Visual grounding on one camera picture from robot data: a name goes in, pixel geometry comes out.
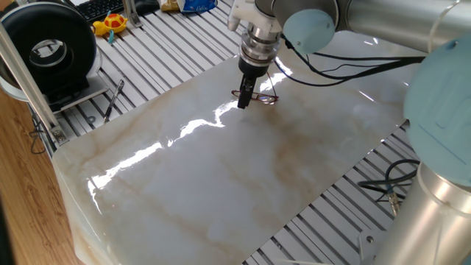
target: metal bracket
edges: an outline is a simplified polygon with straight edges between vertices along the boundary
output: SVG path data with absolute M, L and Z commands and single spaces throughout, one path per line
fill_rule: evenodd
M 64 131 L 61 127 L 53 127 L 51 128 L 51 134 L 53 139 L 59 144 L 59 146 L 68 142 L 67 137 L 64 134 Z
M 39 90 L 38 85 L 32 78 L 26 64 L 21 58 L 15 44 L 12 42 L 7 30 L 0 23 L 0 57 L 3 59 L 8 69 L 15 77 L 16 82 L 20 85 L 21 90 L 26 94 L 29 103 L 39 119 L 43 122 L 46 130 L 60 135 L 62 142 L 67 141 L 62 128 L 54 116 L 51 108 L 44 99 L 43 94 Z
M 373 265 L 376 254 L 386 240 L 386 231 L 364 230 L 358 236 L 360 246 L 360 265 Z
M 124 11 L 127 19 L 131 22 L 134 27 L 142 27 L 142 23 L 139 20 L 138 12 L 135 8 L 134 0 L 123 0 Z

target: cylindrical robot base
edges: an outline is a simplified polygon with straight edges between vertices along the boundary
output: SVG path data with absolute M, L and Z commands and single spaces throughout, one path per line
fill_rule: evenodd
M 375 265 L 459 265 L 471 251 L 471 192 L 420 164 Z

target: yellow toy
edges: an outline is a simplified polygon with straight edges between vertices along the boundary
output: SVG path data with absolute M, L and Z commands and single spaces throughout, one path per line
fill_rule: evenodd
M 108 43 L 112 43 L 115 33 L 120 33 L 126 29 L 127 18 L 119 14 L 112 14 L 111 11 L 105 18 L 105 21 L 95 21 L 93 23 L 93 33 L 98 36 L 103 36 L 110 33 Z

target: floor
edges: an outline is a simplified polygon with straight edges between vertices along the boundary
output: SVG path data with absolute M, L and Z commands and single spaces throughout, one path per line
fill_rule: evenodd
M 26 103 L 0 92 L 0 196 L 17 264 L 82 264 L 74 254 L 60 189 L 46 153 L 30 152 Z M 43 149 L 36 143 L 35 151 Z

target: keyboard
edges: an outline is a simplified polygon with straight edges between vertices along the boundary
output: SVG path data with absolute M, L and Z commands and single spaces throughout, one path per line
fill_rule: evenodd
M 86 21 L 95 22 L 106 18 L 108 11 L 119 13 L 124 10 L 122 0 L 91 0 L 74 7 Z

